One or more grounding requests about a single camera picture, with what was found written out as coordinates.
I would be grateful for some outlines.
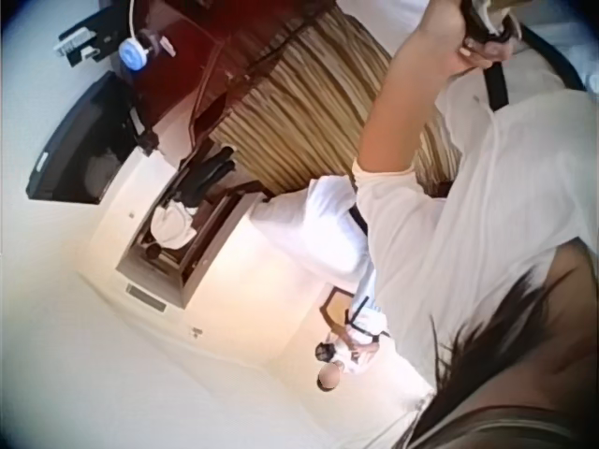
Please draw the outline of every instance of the cabinet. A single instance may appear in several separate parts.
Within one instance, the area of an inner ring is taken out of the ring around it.
[[[285,44],[333,0],[136,0],[134,25],[165,36],[161,51],[127,78],[139,116],[156,125],[196,92],[189,132],[196,146],[274,68]]]

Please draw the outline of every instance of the woman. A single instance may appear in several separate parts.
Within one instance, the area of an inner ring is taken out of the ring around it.
[[[405,442],[585,447],[597,412],[596,111],[534,51],[504,64],[509,105],[491,111],[480,67],[511,47],[464,41],[464,29],[459,0],[431,0],[355,165],[377,303],[399,354],[438,381]],[[411,168],[435,99],[462,151],[446,201]]]

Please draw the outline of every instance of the cable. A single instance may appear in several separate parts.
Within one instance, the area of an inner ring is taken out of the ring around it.
[[[135,5],[135,0],[129,0],[129,33],[131,33],[131,37],[135,38],[135,31],[133,30],[133,6]]]

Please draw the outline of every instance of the air vent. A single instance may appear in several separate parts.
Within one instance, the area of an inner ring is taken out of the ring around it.
[[[156,309],[157,311],[162,312],[162,311],[165,311],[165,309],[167,308],[167,305],[164,302],[159,301],[155,297],[151,297],[146,292],[138,289],[135,285],[133,285],[131,283],[127,285],[126,292],[129,295],[131,295],[132,297],[139,299],[141,302],[143,302],[147,306],[150,306],[153,309]]]

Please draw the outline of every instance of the flat screen tv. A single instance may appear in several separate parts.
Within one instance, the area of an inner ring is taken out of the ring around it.
[[[30,199],[99,204],[136,147],[128,87],[113,72],[96,81],[54,131],[27,184]]]

